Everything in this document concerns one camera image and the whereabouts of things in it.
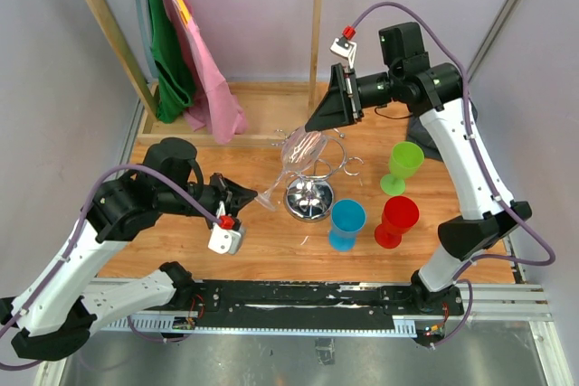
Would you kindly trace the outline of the clear wine glass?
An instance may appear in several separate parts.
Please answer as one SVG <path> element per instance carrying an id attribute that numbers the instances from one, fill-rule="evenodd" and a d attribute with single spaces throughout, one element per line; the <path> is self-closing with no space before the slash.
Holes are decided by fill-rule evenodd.
<path id="1" fill-rule="evenodd" d="M 327 145 L 327 136 L 320 131 L 308 132 L 304 126 L 294 130 L 283 142 L 280 151 L 281 170 L 277 179 L 256 200 L 267 210 L 275 211 L 276 205 L 271 201 L 271 194 L 282 179 L 290 173 L 302 174 L 319 158 Z"/>

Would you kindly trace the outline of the green wine glass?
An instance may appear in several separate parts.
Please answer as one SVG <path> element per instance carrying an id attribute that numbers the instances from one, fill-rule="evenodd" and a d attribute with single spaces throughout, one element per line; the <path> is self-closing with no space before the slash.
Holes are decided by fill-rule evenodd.
<path id="1" fill-rule="evenodd" d="M 406 189 L 406 180 L 415 175 L 423 161 L 424 153 L 415 143 L 397 143 L 388 160 L 389 173 L 380 180 L 382 191 L 389 196 L 402 195 Z"/>

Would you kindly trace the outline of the blue wine glass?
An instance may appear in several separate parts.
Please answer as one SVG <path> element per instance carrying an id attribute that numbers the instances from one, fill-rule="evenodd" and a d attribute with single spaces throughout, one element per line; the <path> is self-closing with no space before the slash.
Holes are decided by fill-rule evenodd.
<path id="1" fill-rule="evenodd" d="M 340 200 L 332 207 L 330 221 L 330 246 L 338 251 L 351 250 L 356 244 L 356 237 L 365 226 L 365 209 L 355 200 Z"/>

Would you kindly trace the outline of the red wine glass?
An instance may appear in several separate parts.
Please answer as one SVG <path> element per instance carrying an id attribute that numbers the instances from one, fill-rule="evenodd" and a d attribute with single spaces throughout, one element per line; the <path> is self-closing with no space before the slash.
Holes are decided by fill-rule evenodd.
<path id="1" fill-rule="evenodd" d="M 420 211 L 416 203 L 405 196 L 388 199 L 384 205 L 381 222 L 375 228 L 375 241 L 385 249 L 395 249 L 419 220 Z"/>

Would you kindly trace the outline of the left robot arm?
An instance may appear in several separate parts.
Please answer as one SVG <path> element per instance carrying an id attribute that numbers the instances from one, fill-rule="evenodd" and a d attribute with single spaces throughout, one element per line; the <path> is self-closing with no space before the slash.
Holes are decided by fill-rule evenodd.
<path id="1" fill-rule="evenodd" d="M 157 306 L 181 310 L 195 301 L 192 275 L 176 261 L 96 296 L 86 291 L 163 215 L 202 218 L 210 250 L 239 250 L 244 228 L 238 214 L 258 194 L 222 174 L 205 179 L 196 158 L 193 144 L 167 137 L 147 150 L 142 164 L 116 166 L 96 181 L 71 235 L 42 274 L 20 296 L 1 301 L 1 331 L 16 329 L 11 345 L 26 368 L 76 353 L 120 318 Z"/>

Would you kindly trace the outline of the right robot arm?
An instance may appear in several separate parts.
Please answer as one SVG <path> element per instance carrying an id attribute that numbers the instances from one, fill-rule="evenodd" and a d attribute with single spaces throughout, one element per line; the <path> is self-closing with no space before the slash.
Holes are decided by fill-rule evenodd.
<path id="1" fill-rule="evenodd" d="M 403 103 L 416 116 L 436 145 L 454 184 L 459 216 L 438 227 L 440 247 L 411 277 L 410 302 L 422 314 L 441 305 L 460 268 L 493 247 L 528 220 L 530 205 L 514 199 L 489 159 L 486 149 L 474 152 L 477 127 L 469 103 L 463 99 L 463 80 L 450 63 L 432 66 L 416 22 L 380 30 L 384 64 L 388 70 L 357 77 L 353 27 L 335 39 L 330 50 L 347 61 L 331 68 L 327 93 L 305 125 L 323 131 L 354 125 L 364 109 Z"/>

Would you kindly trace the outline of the wooden clothes rack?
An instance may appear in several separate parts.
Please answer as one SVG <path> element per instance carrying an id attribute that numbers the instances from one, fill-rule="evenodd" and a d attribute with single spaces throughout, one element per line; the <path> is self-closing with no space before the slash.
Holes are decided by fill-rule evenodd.
<path id="1" fill-rule="evenodd" d="M 152 146 L 165 137 L 178 137 L 197 146 L 216 146 L 217 143 L 203 130 L 193 131 L 179 118 L 172 124 L 157 120 L 157 84 L 149 84 L 131 50 L 125 34 L 112 13 L 107 0 L 85 0 L 110 47 L 117 55 L 144 109 L 137 117 L 136 137 L 129 143 Z M 234 82 L 233 93 L 242 98 L 242 106 L 251 121 L 249 132 L 235 137 L 230 146 L 273 147 L 281 141 L 276 124 L 263 116 L 265 109 L 280 109 L 284 116 L 280 126 L 297 127 L 306 121 L 318 102 L 320 87 L 317 84 L 318 50 L 322 0 L 313 0 L 309 78 L 307 82 Z"/>

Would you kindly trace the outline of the chrome wine glass rack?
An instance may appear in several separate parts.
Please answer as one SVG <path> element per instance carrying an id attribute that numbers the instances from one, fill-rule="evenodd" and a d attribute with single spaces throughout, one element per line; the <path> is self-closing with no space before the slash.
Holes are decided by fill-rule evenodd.
<path id="1" fill-rule="evenodd" d="M 339 171 L 343 171 L 348 176 L 358 176 L 359 172 L 349 172 L 346 167 L 351 162 L 358 162 L 361 165 L 364 163 L 362 158 L 347 154 L 340 138 L 323 134 L 327 136 L 326 147 L 333 142 L 342 152 L 339 164 L 332 166 L 322 158 L 325 147 L 318 160 L 309 169 L 302 174 L 286 175 L 290 181 L 284 193 L 284 206 L 293 218 L 307 223 L 322 221 L 331 212 L 336 195 L 329 183 L 329 178 Z"/>

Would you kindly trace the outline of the grey folded cloth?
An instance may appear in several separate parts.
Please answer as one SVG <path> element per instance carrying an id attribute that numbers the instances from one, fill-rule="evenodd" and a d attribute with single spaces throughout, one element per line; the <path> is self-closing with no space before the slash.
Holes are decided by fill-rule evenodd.
<path id="1" fill-rule="evenodd" d="M 474 103 L 470 100 L 470 121 L 474 123 L 478 118 L 478 111 L 474 105 Z M 459 110 L 461 119 L 463 120 L 463 108 Z M 435 142 L 430 135 L 430 132 L 426 129 L 426 127 L 422 124 L 422 121 L 411 114 L 410 120 L 406 129 L 406 141 L 415 143 L 421 150 L 424 152 L 426 158 L 443 162 L 445 165 L 447 160 L 442 158 L 441 152 L 438 148 L 438 142 Z"/>

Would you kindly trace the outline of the pink garment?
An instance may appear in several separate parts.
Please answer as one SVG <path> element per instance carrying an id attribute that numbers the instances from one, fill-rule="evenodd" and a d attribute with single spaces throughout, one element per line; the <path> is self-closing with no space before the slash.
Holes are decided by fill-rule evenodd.
<path id="1" fill-rule="evenodd" d="M 196 86 L 194 105 L 183 112 L 183 118 L 193 130 L 204 128 L 215 142 L 227 144 L 246 131 L 248 123 L 244 111 L 204 42 L 193 18 L 193 8 L 184 0 L 191 14 L 191 20 L 184 26 L 175 1 L 163 1 Z"/>

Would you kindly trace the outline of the green garment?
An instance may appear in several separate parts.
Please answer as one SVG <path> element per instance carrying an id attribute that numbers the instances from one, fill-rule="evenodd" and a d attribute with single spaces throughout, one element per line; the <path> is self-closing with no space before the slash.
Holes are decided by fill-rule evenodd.
<path id="1" fill-rule="evenodd" d="M 176 29 L 163 0 L 147 0 L 151 23 L 151 54 L 158 72 L 157 119 L 172 123 L 194 105 L 195 81 L 182 55 Z"/>

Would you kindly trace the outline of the grey-blue hanger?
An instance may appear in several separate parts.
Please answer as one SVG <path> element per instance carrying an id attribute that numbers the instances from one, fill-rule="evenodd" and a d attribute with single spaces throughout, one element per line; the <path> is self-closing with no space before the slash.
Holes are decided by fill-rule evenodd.
<path id="1" fill-rule="evenodd" d="M 158 78 L 158 70 L 152 53 L 152 28 L 148 13 L 148 0 L 135 0 L 135 5 L 148 70 L 151 77 L 156 80 Z"/>

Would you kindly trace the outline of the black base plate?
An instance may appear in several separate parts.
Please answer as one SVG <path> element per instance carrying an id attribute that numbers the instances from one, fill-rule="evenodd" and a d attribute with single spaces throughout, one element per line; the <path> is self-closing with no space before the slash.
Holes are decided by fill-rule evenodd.
<path id="1" fill-rule="evenodd" d="M 203 280 L 157 305 L 168 311 L 202 310 L 198 326 L 243 329 L 377 330 L 396 315 L 462 315 L 460 291 L 433 297 L 410 284 Z"/>

